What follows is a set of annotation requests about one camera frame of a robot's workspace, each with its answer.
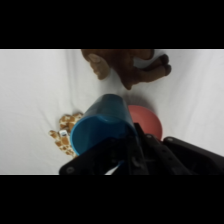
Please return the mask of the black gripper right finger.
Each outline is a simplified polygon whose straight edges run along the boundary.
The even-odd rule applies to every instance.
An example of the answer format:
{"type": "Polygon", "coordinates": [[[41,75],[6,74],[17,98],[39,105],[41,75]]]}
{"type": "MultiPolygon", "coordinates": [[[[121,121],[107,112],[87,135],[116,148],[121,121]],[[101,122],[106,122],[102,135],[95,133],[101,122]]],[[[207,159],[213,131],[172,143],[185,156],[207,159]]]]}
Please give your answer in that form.
{"type": "Polygon", "coordinates": [[[224,156],[171,136],[159,140],[138,123],[135,128],[150,175],[224,175],[224,156]]]}

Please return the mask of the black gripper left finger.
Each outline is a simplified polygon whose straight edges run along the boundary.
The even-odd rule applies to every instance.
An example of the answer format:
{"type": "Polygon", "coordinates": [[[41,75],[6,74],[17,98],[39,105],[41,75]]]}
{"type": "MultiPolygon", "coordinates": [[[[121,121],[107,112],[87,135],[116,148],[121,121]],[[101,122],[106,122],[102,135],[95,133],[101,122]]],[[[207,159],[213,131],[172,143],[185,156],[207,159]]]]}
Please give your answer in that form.
{"type": "Polygon", "coordinates": [[[59,169],[60,175],[130,175],[133,137],[107,138],[59,169]]]}

